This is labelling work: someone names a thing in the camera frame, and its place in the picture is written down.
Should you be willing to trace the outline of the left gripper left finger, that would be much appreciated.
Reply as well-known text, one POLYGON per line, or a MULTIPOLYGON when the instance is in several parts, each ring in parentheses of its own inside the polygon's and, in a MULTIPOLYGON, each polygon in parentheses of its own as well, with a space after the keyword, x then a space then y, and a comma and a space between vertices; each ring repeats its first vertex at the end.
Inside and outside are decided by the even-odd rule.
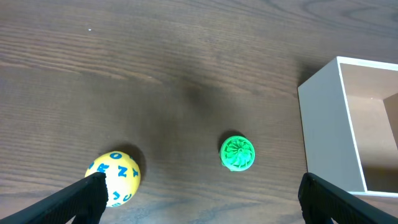
POLYGON ((47 198, 1 219, 1 223, 98 224, 106 209, 106 174, 95 172, 47 198))

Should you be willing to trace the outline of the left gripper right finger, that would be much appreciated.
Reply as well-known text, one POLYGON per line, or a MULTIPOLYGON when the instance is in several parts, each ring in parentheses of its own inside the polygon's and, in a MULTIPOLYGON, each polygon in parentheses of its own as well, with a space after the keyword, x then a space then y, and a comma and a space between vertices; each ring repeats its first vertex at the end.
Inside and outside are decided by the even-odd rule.
POLYGON ((310 172, 302 177, 298 200, 306 224, 333 222, 397 224, 396 217, 310 172))

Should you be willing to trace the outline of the yellow ball with blue letters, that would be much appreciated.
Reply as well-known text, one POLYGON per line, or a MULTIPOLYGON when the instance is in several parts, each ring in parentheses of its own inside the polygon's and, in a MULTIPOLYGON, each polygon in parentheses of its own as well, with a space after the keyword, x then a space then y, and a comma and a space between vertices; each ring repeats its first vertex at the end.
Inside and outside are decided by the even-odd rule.
POLYGON ((95 172, 106 174, 107 207, 119 207, 130 201, 141 182, 138 164, 132 156, 121 151, 111 151, 97 157, 87 168, 85 177, 95 172))

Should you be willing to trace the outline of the green ridged disc toy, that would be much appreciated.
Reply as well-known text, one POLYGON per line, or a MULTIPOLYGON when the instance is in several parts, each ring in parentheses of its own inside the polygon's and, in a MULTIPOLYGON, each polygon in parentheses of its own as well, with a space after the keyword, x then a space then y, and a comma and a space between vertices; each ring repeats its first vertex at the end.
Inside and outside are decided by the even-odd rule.
POLYGON ((256 152, 251 141, 243 136, 231 136, 220 147, 221 164, 231 172, 249 169, 255 161, 256 152))

